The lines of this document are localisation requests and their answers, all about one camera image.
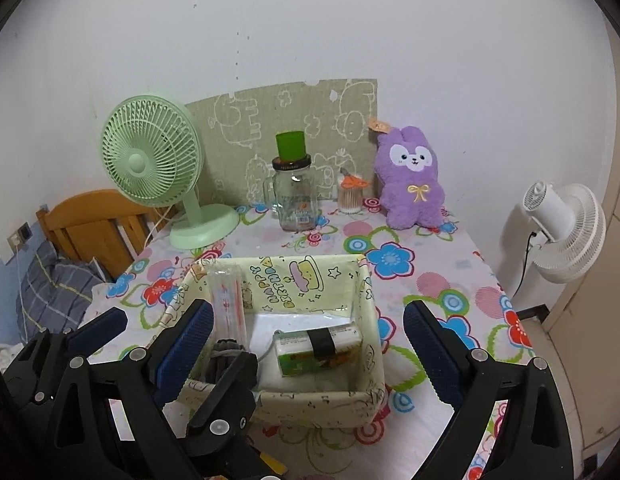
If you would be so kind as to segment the clear plastic packet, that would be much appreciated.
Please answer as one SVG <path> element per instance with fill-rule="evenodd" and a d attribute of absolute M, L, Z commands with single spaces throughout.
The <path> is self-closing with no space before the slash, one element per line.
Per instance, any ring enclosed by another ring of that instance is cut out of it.
<path fill-rule="evenodd" d="M 248 337 L 240 270 L 237 266 L 213 266 L 207 274 L 207 285 L 215 336 L 218 340 L 229 339 L 246 348 Z"/>

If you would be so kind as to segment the green plastic cup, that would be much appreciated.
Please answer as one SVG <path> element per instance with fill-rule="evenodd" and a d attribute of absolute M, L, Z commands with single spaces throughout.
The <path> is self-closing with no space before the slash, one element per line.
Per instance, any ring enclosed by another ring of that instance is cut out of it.
<path fill-rule="evenodd" d="M 275 136 L 275 142 L 282 162 L 297 162 L 307 156 L 303 131 L 280 132 Z"/>

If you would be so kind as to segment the glass mason jar mug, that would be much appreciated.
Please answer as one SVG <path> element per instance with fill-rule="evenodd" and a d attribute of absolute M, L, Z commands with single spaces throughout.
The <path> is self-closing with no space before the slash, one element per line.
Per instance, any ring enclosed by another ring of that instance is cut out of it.
<path fill-rule="evenodd" d="M 311 231 L 319 218 L 319 206 L 311 170 L 311 157 L 294 162 L 273 159 L 274 174 L 263 181 L 264 203 L 287 232 Z"/>

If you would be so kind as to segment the yellow-green fabric storage basket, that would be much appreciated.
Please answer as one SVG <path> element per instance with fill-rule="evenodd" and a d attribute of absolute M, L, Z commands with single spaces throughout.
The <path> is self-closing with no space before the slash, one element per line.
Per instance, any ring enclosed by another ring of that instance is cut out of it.
<path fill-rule="evenodd" d="M 350 255 L 261 256 L 197 262 L 191 267 L 161 325 L 182 318 L 196 300 L 211 304 L 207 274 L 213 266 L 237 266 L 243 275 L 248 352 L 257 356 L 255 417 L 316 428 L 354 428 L 369 424 L 383 404 L 385 374 L 373 286 L 363 258 Z M 284 377 L 276 362 L 277 333 L 354 323 L 363 344 L 351 364 L 315 374 Z M 187 376 L 179 399 L 198 405 L 211 393 L 205 380 L 214 328 Z"/>

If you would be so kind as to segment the wooden bed headboard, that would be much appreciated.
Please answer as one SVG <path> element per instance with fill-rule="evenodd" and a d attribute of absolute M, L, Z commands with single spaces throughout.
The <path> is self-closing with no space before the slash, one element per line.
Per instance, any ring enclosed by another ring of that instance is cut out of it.
<path fill-rule="evenodd" d="M 116 190 L 72 196 L 37 211 L 42 232 L 63 256 L 95 260 L 112 278 L 131 266 L 145 244 L 175 216 L 175 209 L 147 208 Z"/>

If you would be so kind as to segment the green tissue pack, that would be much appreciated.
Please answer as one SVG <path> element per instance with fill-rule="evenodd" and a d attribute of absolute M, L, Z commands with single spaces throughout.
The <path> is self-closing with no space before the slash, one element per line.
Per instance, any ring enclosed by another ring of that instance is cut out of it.
<path fill-rule="evenodd" d="M 331 370 L 354 363 L 363 337 L 354 323 L 277 333 L 273 337 L 276 362 L 284 377 Z"/>

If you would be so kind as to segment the toothpick jar orange lid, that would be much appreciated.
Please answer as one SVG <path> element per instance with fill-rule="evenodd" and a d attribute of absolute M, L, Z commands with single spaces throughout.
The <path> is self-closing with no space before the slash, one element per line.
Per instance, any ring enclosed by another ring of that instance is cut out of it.
<path fill-rule="evenodd" d="M 340 169 L 340 176 L 337 181 L 337 203 L 338 208 L 344 214 L 356 214 L 362 209 L 363 195 L 368 182 L 357 174 Z"/>

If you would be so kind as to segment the purple plush bunny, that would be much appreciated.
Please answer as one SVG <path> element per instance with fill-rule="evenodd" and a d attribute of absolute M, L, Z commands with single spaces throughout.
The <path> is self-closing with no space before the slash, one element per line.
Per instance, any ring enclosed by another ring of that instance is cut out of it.
<path fill-rule="evenodd" d="M 438 157 L 421 129 L 391 127 L 379 133 L 374 171 L 390 228 L 430 229 L 443 223 L 445 193 L 439 183 Z"/>

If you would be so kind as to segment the grey plaid pillow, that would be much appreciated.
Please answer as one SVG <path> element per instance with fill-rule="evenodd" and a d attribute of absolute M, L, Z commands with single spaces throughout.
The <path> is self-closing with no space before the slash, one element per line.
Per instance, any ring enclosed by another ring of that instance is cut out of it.
<path fill-rule="evenodd" d="M 41 330 L 63 333 L 79 327 L 92 304 L 92 289 L 110 281 L 96 259 L 70 260 L 45 240 L 34 253 L 16 299 L 20 341 L 29 342 Z"/>

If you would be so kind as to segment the green patterned cardboard panel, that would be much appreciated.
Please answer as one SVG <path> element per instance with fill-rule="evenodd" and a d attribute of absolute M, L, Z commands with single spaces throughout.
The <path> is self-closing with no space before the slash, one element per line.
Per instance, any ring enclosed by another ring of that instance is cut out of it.
<path fill-rule="evenodd" d="M 321 200 L 333 198 L 342 169 L 374 180 L 376 141 L 368 130 L 368 120 L 377 115 L 374 79 L 273 84 L 211 96 L 186 108 L 205 152 L 200 203 L 261 203 L 263 181 L 274 174 L 278 155 L 275 136 L 287 131 L 304 135 Z"/>

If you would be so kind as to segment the black umbrella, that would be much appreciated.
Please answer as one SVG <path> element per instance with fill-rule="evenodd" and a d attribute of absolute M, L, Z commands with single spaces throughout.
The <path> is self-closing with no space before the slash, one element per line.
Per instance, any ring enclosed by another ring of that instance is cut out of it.
<path fill-rule="evenodd" d="M 225 370 L 235 361 L 240 353 L 247 353 L 248 360 L 239 373 L 239 380 L 248 388 L 255 388 L 258 376 L 257 356 L 240 344 L 235 339 L 218 339 L 210 352 L 210 359 L 205 370 L 205 380 L 209 384 L 216 384 Z"/>

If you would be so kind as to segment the wall power socket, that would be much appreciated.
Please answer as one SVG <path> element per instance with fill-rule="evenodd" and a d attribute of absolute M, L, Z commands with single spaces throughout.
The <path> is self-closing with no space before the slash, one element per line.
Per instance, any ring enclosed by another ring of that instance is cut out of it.
<path fill-rule="evenodd" d="M 8 237 L 7 241 L 14 252 L 18 252 L 22 246 L 27 244 L 31 237 L 32 231 L 30 225 L 28 222 L 25 222 Z"/>

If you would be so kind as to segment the yellow cartoon tissue pack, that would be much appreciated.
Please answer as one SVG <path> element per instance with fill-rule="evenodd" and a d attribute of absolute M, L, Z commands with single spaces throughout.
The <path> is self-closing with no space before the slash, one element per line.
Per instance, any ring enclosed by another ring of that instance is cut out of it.
<path fill-rule="evenodd" d="M 262 451 L 259 452 L 259 456 L 263 463 L 265 463 L 277 476 L 284 477 L 285 474 L 287 474 L 288 468 L 280 460 L 277 460 L 273 456 Z"/>

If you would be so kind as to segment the white clip fan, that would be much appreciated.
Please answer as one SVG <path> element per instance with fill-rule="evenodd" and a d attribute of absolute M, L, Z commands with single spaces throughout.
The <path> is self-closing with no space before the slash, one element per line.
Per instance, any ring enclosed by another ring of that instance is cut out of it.
<path fill-rule="evenodd" d="M 567 284 L 590 270 L 604 247 L 607 223 L 587 186 L 554 188 L 538 180 L 526 190 L 521 207 L 538 227 L 529 242 L 531 264 L 545 281 Z"/>

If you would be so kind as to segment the floral tablecloth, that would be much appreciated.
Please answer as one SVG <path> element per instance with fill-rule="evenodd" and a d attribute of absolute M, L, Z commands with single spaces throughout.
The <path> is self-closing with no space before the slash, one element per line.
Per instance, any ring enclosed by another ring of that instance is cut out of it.
<path fill-rule="evenodd" d="M 158 237 L 106 292 L 97 292 L 88 317 L 118 307 L 127 313 L 128 326 L 93 361 L 116 361 L 149 344 L 165 308 L 181 301 L 179 286 L 199 277 L 203 260 L 290 256 L 311 271 L 321 255 L 365 256 L 385 369 L 383 402 L 371 422 L 353 429 L 253 422 L 253 443 L 280 460 L 289 478 L 408 479 L 421 466 L 452 410 L 439 401 L 404 334 L 403 308 L 411 301 L 424 301 L 468 348 L 504 362 L 532 358 L 531 341 L 509 298 L 451 214 L 436 228 L 395 231 L 375 198 L 365 200 L 358 214 L 343 214 L 327 202 L 314 230 L 287 233 L 263 205 L 237 211 L 237 229 L 221 242 L 178 252 L 167 237 Z"/>

